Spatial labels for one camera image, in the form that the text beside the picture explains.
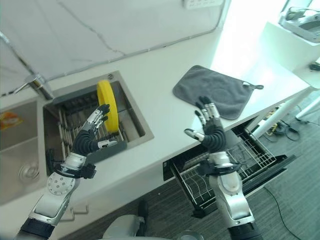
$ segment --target faucet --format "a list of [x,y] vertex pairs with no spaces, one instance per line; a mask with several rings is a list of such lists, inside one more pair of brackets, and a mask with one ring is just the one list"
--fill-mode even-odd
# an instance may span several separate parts
[[37,94],[43,97],[45,100],[52,100],[55,98],[50,86],[48,85],[46,79],[36,72],[30,64],[28,64],[16,51],[15,47],[12,45],[10,40],[0,31],[0,39],[9,47],[13,55],[19,60],[19,62],[26,68],[30,75],[24,80],[25,83],[13,91],[14,94],[18,93],[26,86],[33,88]]

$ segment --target power strip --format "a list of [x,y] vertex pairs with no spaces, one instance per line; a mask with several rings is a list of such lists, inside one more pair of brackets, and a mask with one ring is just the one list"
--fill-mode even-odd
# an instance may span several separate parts
[[191,10],[220,6],[223,2],[224,0],[183,0],[183,6]]

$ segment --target stainless steel sink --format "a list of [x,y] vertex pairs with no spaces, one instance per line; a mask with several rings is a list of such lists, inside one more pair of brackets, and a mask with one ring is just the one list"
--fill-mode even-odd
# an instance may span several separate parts
[[96,140],[115,139],[118,144],[89,155],[87,162],[97,163],[154,137],[118,71],[89,79],[64,89],[64,92],[70,92],[60,94],[60,97],[43,107],[48,175],[56,163],[66,158],[84,121],[99,106],[97,82],[100,80],[108,80],[111,84],[118,111],[119,131],[109,134],[102,125]]
[[0,205],[42,186],[39,181],[37,102],[7,110],[23,122],[0,133]]

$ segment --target orange label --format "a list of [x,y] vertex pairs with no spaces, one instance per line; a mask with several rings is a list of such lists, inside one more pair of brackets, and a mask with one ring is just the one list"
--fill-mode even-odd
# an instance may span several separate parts
[[0,130],[5,130],[22,123],[22,119],[17,114],[7,111],[0,114]]

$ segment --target gray towel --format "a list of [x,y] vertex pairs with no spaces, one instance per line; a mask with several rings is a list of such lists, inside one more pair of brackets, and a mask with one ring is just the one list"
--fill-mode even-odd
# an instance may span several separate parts
[[254,89],[263,88],[263,85],[253,85],[195,65],[174,86],[173,94],[192,105],[199,101],[199,96],[208,96],[222,118],[235,120],[242,113]]

